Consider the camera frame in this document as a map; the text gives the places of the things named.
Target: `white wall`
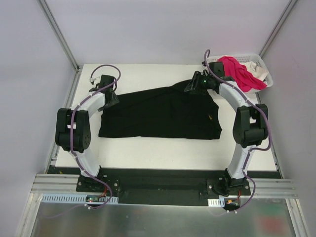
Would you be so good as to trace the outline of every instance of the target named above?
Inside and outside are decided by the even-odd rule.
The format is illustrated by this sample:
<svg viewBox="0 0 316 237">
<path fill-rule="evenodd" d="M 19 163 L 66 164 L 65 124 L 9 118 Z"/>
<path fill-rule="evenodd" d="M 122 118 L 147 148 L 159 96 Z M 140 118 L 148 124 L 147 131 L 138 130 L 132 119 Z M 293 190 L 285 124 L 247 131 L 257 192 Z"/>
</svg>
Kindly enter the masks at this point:
<svg viewBox="0 0 316 237">
<path fill-rule="evenodd" d="M 264 61 L 274 85 L 261 92 L 269 107 L 276 154 L 297 181 L 312 236 L 316 233 L 316 1 L 301 0 Z"/>
<path fill-rule="evenodd" d="M 259 53 L 289 0 L 47 0 L 79 64 Z"/>
<path fill-rule="evenodd" d="M 37 1 L 1 1 L 0 32 L 0 236 L 12 237 L 74 70 Z"/>
</svg>

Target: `laundry basket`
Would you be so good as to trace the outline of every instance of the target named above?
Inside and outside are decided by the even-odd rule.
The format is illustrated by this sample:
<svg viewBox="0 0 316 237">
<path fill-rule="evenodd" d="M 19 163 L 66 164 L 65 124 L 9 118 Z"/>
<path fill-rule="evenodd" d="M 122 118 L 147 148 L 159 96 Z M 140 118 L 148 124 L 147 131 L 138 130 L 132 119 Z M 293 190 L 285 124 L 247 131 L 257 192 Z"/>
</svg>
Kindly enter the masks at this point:
<svg viewBox="0 0 316 237">
<path fill-rule="evenodd" d="M 211 62 L 216 62 L 219 58 L 223 57 L 222 56 L 209 56 L 207 58 L 207 62 L 211 63 Z M 267 69 L 266 64 L 263 62 L 263 60 L 261 59 L 261 57 L 258 54 L 233 54 L 233 55 L 227 55 L 227 56 L 231 56 L 237 59 L 237 61 L 239 61 L 240 63 L 246 63 L 246 62 L 254 62 L 255 64 L 257 64 L 257 66 L 262 67 Z M 270 73 L 266 76 L 266 78 L 264 79 L 264 83 L 267 84 L 267 87 L 270 87 L 273 85 L 273 80 L 271 78 Z M 259 92 L 260 90 L 256 90 L 256 89 L 251 89 L 250 91 L 248 91 L 247 93 L 256 93 Z"/>
</svg>

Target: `folded black cloth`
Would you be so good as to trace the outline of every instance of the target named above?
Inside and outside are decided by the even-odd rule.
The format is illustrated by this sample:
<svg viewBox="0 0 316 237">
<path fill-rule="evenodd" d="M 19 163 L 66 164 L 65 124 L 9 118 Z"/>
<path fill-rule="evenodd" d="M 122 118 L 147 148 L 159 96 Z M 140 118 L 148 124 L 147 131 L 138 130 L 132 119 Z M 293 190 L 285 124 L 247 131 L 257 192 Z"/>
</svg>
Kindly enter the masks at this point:
<svg viewBox="0 0 316 237">
<path fill-rule="evenodd" d="M 103 111 L 99 137 L 218 139 L 217 104 L 208 93 L 184 92 L 189 82 L 119 95 Z"/>
</svg>

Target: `white cloth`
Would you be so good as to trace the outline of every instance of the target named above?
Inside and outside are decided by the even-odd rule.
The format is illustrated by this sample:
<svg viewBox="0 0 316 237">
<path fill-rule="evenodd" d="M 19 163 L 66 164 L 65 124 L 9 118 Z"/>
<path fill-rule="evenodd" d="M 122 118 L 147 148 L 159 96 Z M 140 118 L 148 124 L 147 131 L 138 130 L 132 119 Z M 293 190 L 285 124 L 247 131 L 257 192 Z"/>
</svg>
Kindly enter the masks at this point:
<svg viewBox="0 0 316 237">
<path fill-rule="evenodd" d="M 259 79 L 260 81 L 263 81 L 269 74 L 269 71 L 267 69 L 257 66 L 257 64 L 252 61 L 241 64 L 245 65 L 247 71 L 249 71 L 255 78 Z"/>
</svg>

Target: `red cloth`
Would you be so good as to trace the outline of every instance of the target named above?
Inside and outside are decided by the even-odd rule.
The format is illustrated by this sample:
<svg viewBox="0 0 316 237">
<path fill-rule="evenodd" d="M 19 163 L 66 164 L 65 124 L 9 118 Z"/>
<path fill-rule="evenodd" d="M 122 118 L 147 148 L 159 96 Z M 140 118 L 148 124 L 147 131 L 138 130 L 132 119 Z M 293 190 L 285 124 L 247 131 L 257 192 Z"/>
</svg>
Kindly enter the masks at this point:
<svg viewBox="0 0 316 237">
<path fill-rule="evenodd" d="M 237 82 L 238 87 L 243 92 L 248 92 L 252 88 L 262 90 L 267 85 L 255 78 L 250 72 L 247 71 L 246 66 L 240 64 L 235 58 L 224 56 L 217 60 L 223 62 L 225 76 L 231 76 Z"/>
</svg>

